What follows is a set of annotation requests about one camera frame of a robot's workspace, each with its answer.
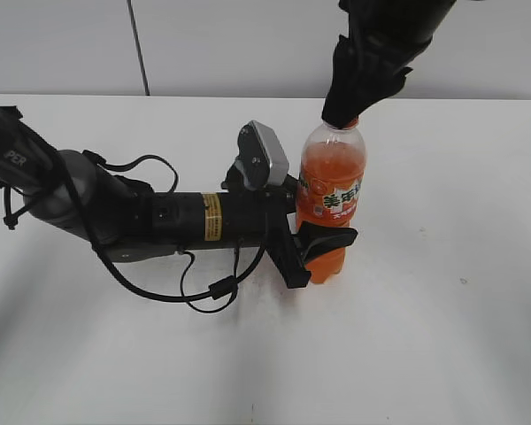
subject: plastic bottle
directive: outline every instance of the plastic bottle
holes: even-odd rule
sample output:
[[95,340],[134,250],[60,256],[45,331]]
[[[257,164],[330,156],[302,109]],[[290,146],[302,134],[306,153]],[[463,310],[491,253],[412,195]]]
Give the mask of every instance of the plastic bottle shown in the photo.
[[[350,225],[366,168],[366,145],[357,124],[355,119],[339,129],[323,123],[307,139],[297,191],[297,228],[303,221],[327,227]],[[341,248],[311,261],[307,265],[311,281],[324,283],[338,274],[344,256]]]

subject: wire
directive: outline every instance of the wire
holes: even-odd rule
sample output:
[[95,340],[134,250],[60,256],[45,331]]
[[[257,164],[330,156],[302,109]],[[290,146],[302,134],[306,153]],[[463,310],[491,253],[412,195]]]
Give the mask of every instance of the wire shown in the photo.
[[[196,257],[195,257],[195,254],[193,252],[190,252],[190,251],[185,251],[183,253],[186,254],[186,255],[189,255],[189,257],[190,257],[189,264],[185,267],[185,270],[183,270],[183,273],[181,274],[181,281],[179,283],[179,290],[181,291],[181,295],[186,297],[185,296],[185,276],[187,275],[187,272],[189,271],[189,269],[195,263]],[[239,260],[240,260],[240,249],[237,249],[235,251],[235,271],[234,271],[234,273],[236,273],[236,269],[237,269],[237,265],[238,265],[238,261]],[[234,303],[234,301],[236,300],[237,296],[238,296],[238,285],[235,285],[233,290],[232,290],[232,293],[230,294],[230,298],[221,307],[215,308],[213,310],[204,310],[202,308],[197,307],[196,305],[194,305],[190,301],[187,301],[185,304],[187,304],[191,309],[195,310],[196,312],[204,313],[204,314],[214,314],[214,313],[219,313],[219,312],[221,312],[223,310],[226,310],[232,303]]]
[[177,189],[177,185],[179,184],[179,174],[177,173],[177,170],[164,158],[159,157],[158,155],[142,155],[140,158],[133,160],[132,162],[128,164],[124,164],[122,166],[115,166],[113,164],[108,164],[106,162],[106,159],[98,155],[97,153],[93,151],[86,151],[84,150],[82,154],[88,158],[88,160],[92,161],[94,164],[97,164],[98,166],[101,166],[105,170],[108,171],[114,171],[116,173],[125,173],[126,171],[130,171],[133,168],[136,168],[139,166],[143,161],[147,161],[149,159],[153,159],[155,161],[159,161],[163,164],[165,164],[172,172],[173,172],[173,186],[167,191],[167,193],[173,193]]

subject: white table surface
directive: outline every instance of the white table surface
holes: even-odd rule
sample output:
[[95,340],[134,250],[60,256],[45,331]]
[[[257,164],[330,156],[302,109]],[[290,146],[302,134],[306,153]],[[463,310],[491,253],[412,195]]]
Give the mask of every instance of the white table surface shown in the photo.
[[[170,159],[212,191],[247,121],[296,173],[320,100],[0,96],[59,149]],[[0,424],[531,424],[531,102],[389,100],[361,121],[368,168],[342,273],[286,290],[270,259],[202,315],[122,289],[89,245],[2,224]],[[164,167],[131,174],[167,187]],[[245,252],[247,262],[253,252]],[[229,273],[201,253],[189,290]],[[178,292],[186,259],[122,270]]]

